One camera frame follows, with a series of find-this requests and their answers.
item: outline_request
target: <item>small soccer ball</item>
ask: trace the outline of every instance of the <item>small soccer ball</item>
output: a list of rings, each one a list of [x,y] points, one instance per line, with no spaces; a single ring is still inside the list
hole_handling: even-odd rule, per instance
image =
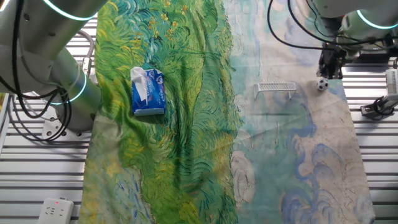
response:
[[[317,82],[317,88],[320,91],[325,91],[329,88],[329,81],[326,78],[321,78]]]

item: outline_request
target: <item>white tissue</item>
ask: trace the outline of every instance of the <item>white tissue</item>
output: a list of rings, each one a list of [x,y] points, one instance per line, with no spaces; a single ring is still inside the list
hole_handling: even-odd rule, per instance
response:
[[[141,101],[146,100],[148,105],[148,96],[147,96],[147,72],[141,67],[134,67],[130,70],[131,81],[136,84],[136,89],[139,94]]]

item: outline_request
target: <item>tissue box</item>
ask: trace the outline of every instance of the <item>tissue box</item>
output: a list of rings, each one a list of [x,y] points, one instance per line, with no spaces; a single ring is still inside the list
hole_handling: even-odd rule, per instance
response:
[[[133,72],[136,73],[136,77],[146,75],[146,77],[142,77],[142,81],[136,81],[136,78],[132,79],[132,112],[134,115],[164,114],[166,110],[166,95],[163,86],[163,73],[158,69],[143,70],[137,67],[131,70],[131,73]],[[145,88],[147,96],[140,96],[139,92],[145,93]]]

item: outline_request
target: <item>tissue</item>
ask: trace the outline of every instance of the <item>tissue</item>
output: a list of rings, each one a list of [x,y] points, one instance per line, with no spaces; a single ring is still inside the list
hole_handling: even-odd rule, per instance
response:
[[[166,99],[163,73],[158,69],[134,67],[130,71],[132,112],[135,116],[164,114]]]

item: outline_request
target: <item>power strip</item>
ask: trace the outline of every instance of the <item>power strip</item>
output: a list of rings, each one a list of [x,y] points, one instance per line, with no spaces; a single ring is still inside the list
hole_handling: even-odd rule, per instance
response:
[[[37,224],[68,224],[73,206],[73,202],[66,198],[47,198],[44,200]]]

